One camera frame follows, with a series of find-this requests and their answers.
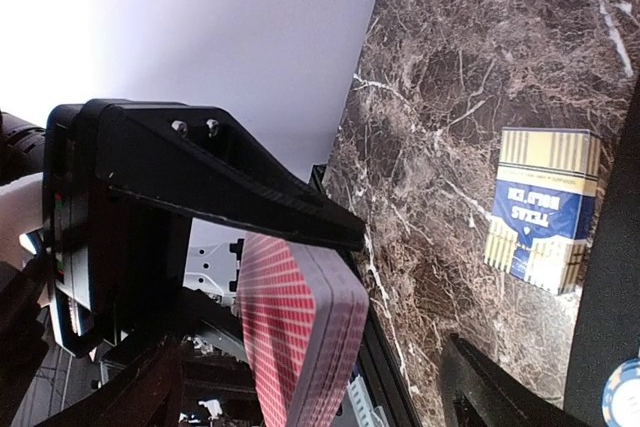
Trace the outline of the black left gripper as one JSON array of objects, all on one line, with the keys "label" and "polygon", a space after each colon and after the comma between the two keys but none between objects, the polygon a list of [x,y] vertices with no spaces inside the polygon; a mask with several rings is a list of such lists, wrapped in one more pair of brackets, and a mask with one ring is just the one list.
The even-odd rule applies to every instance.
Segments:
[{"label": "black left gripper", "polygon": [[221,108],[62,104],[45,128],[11,118],[1,137],[22,158],[13,173],[43,174],[39,251],[52,328],[77,357],[102,342],[189,335],[187,216],[331,249],[364,245],[360,218],[289,172]]}]

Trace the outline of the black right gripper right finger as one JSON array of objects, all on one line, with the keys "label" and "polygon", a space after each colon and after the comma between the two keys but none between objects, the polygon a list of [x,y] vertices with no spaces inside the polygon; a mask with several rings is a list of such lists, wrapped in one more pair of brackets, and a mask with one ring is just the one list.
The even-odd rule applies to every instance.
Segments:
[{"label": "black right gripper right finger", "polygon": [[452,334],[440,360],[448,426],[553,427],[584,423],[538,397],[475,345]]}]

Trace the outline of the red playing card deck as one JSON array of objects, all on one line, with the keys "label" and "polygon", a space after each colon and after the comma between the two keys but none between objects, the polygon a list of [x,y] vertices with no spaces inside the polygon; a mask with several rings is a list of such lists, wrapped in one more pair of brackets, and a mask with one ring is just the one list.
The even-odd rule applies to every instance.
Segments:
[{"label": "red playing card deck", "polygon": [[237,301],[268,426],[329,426],[355,366],[366,289],[333,249],[250,233]]}]

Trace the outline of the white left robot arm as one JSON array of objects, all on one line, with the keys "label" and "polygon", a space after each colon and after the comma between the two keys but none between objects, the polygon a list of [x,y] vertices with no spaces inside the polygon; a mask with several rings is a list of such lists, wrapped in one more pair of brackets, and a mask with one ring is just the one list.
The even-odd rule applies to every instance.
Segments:
[{"label": "white left robot arm", "polygon": [[118,344],[175,301],[196,219],[352,251],[365,230],[218,107],[93,99],[42,128],[2,115],[1,238],[27,235],[45,259],[70,354]]}]

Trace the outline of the blue white chip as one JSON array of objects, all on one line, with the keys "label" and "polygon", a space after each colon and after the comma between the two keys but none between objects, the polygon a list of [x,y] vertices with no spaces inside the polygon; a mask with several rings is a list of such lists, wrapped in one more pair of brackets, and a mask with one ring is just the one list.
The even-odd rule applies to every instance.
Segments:
[{"label": "blue white chip", "polygon": [[625,361],[609,376],[603,389],[602,416],[608,427],[640,426],[638,357]]}]

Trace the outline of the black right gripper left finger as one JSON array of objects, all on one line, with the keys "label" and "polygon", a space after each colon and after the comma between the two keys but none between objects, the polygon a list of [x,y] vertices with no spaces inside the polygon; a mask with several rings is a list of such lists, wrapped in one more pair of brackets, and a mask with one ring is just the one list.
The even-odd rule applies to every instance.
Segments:
[{"label": "black right gripper left finger", "polygon": [[165,337],[94,394],[43,426],[177,426],[183,399],[178,343]]}]

